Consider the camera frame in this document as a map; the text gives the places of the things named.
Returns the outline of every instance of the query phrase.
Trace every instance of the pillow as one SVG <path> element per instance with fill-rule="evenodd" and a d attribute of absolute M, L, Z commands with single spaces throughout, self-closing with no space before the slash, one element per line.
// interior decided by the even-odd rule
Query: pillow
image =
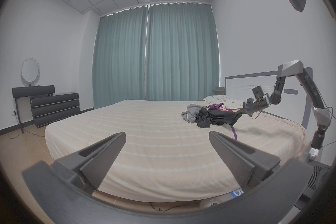
<path fill-rule="evenodd" d="M 203 99 L 207 101 L 209 104 L 219 104 L 223 103 L 223 107 L 227 107 L 229 109 L 242 109 L 243 101 L 233 99 L 227 95 L 210 95 Z"/>

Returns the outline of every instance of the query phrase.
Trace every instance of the floor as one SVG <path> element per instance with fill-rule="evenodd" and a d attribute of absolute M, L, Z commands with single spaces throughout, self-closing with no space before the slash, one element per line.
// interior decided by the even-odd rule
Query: floor
<path fill-rule="evenodd" d="M 21 176 L 21 172 L 24 169 L 40 160 L 43 160 L 47 164 L 51 164 L 53 162 L 45 143 L 45 127 L 36 128 L 35 125 L 31 125 L 25 127 L 25 130 L 36 135 L 28 132 L 24 132 L 24 134 L 22 134 L 19 130 L 0 135 L 0 164 L 16 193 L 31 209 L 31 211 L 42 222 L 54 223 L 37 204 Z M 154 202 L 151 203 L 154 207 L 153 208 L 148 202 L 131 201 L 100 191 L 93 193 L 93 196 L 120 207 L 145 212 L 156 212 L 154 208 L 164 211 L 171 207 L 176 208 L 169 210 L 169 212 L 190 212 L 197 210 L 200 203 L 200 201 Z"/>

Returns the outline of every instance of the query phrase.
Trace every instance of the mattress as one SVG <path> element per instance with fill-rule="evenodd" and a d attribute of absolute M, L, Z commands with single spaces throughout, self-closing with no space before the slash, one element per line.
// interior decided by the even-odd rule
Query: mattress
<path fill-rule="evenodd" d="M 181 112 L 191 103 L 208 105 L 125 100 L 48 125 L 46 144 L 57 159 L 124 131 L 127 141 L 99 190 L 126 199 L 191 201 L 236 190 L 209 142 L 209 131 L 233 138 L 230 126 L 204 129 L 184 121 Z M 306 143 L 303 126 L 266 113 L 255 120 L 243 115 L 234 128 L 239 141 L 279 156 L 280 164 L 300 155 Z"/>

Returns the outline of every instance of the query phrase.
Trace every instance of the baseboard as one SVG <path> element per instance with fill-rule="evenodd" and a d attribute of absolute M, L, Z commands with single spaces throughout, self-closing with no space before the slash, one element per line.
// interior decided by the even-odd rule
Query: baseboard
<path fill-rule="evenodd" d="M 87 111 L 91 111 L 91 110 L 93 110 L 93 109 L 95 109 L 95 108 L 94 108 L 94 107 L 91 107 L 91 108 L 88 108 L 88 109 L 82 110 L 82 111 L 81 111 L 81 113 L 85 113 L 85 112 L 87 112 Z"/>
<path fill-rule="evenodd" d="M 26 122 L 22 122 L 21 124 L 22 124 L 22 127 L 24 128 L 24 127 L 33 125 L 34 122 L 33 121 L 26 121 Z M 7 134 L 7 133 L 10 133 L 10 132 L 18 130 L 18 129 L 20 129 L 19 124 L 11 126 L 11 127 L 7 127 L 5 129 L 0 129 L 0 135 Z"/>

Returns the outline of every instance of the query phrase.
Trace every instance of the green curtain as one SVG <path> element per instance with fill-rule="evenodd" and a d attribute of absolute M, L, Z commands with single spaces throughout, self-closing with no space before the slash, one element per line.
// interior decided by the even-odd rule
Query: green curtain
<path fill-rule="evenodd" d="M 92 67 L 94 107 L 145 100 L 148 7 L 124 10 L 99 22 Z"/>
<path fill-rule="evenodd" d="M 211 6 L 168 3 L 149 8 L 146 100 L 196 101 L 219 85 L 219 56 Z"/>

